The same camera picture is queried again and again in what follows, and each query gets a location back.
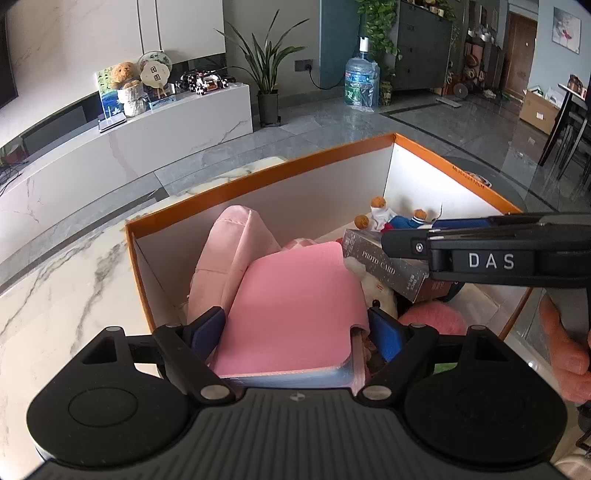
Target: wall socket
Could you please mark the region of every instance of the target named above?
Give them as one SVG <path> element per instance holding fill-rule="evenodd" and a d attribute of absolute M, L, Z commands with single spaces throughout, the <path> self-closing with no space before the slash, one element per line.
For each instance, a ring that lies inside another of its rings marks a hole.
<path fill-rule="evenodd" d="M 307 66 L 310 66 L 310 70 L 313 68 L 313 61 L 312 60 L 296 60 L 294 62 L 294 67 L 297 72 L 305 72 L 307 70 Z"/>

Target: water bottle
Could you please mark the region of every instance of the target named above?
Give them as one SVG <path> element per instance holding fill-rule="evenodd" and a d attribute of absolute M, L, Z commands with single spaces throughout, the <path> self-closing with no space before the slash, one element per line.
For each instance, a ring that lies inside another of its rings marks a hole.
<path fill-rule="evenodd" d="M 373 111 L 379 99 L 379 67 L 368 60 L 369 37 L 359 41 L 359 57 L 345 66 L 345 103 L 362 111 Z"/>

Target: wooden door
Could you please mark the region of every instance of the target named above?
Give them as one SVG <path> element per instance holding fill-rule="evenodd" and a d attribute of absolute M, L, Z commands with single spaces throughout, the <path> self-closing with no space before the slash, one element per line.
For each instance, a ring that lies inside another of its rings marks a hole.
<path fill-rule="evenodd" d="M 523 90 L 530 80 L 537 28 L 535 20 L 509 13 L 509 35 L 501 85 L 504 91 L 520 99 L 524 98 Z"/>

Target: gray plant pot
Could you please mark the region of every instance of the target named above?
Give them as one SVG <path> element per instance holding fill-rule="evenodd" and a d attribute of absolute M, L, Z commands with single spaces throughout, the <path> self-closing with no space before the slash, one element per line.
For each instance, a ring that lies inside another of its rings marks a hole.
<path fill-rule="evenodd" d="M 270 125 L 277 125 L 280 121 L 279 117 L 279 94 L 277 90 L 273 93 L 260 93 L 256 96 L 259 103 L 259 117 L 261 119 L 261 126 L 268 127 Z"/>

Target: finger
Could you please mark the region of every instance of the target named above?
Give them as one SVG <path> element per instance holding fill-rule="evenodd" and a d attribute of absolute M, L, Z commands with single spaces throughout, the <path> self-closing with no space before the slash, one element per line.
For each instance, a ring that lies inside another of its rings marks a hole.
<path fill-rule="evenodd" d="M 554 369 L 560 392 L 566 400 L 585 403 L 591 400 L 591 372 L 576 375 L 568 370 Z"/>
<path fill-rule="evenodd" d="M 558 310 L 548 296 L 540 302 L 540 319 L 548 338 L 552 366 L 578 375 L 585 373 L 589 369 L 589 353 L 569 338 L 560 323 Z"/>

